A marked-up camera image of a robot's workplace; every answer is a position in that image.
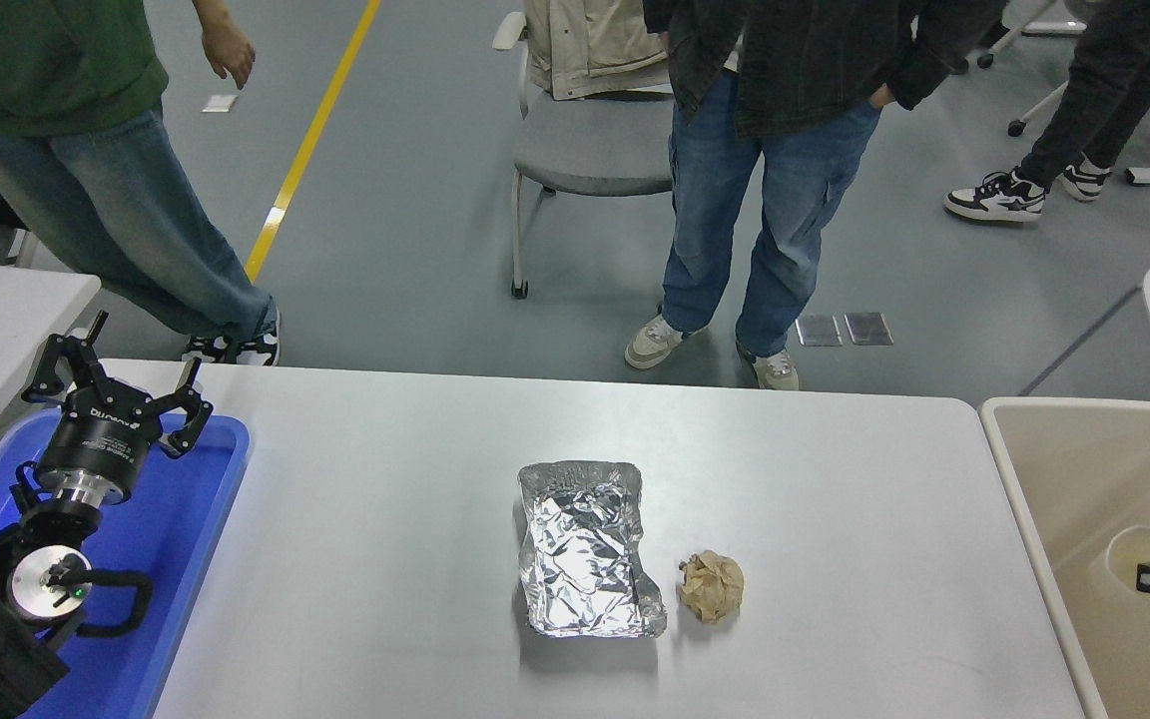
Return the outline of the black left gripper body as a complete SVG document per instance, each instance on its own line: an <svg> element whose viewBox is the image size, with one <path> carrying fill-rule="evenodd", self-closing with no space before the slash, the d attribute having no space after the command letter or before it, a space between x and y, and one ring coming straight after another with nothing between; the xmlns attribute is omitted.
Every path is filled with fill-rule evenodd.
<svg viewBox="0 0 1150 719"><path fill-rule="evenodd" d="M109 479L118 490L133 490L145 468L151 442L163 433L159 416L145 410L150 393L116 385L72 388L49 445L36 464L37 485L54 490L67 472L86 471Z"/></svg>

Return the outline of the person's hand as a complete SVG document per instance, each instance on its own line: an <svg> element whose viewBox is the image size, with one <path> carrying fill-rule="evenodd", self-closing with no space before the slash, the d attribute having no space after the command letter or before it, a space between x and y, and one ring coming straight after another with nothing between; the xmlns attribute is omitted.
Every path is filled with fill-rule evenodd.
<svg viewBox="0 0 1150 719"><path fill-rule="evenodd" d="M212 72L232 79L238 90L246 87L256 49L241 26L228 17L201 20L201 44Z"/></svg>

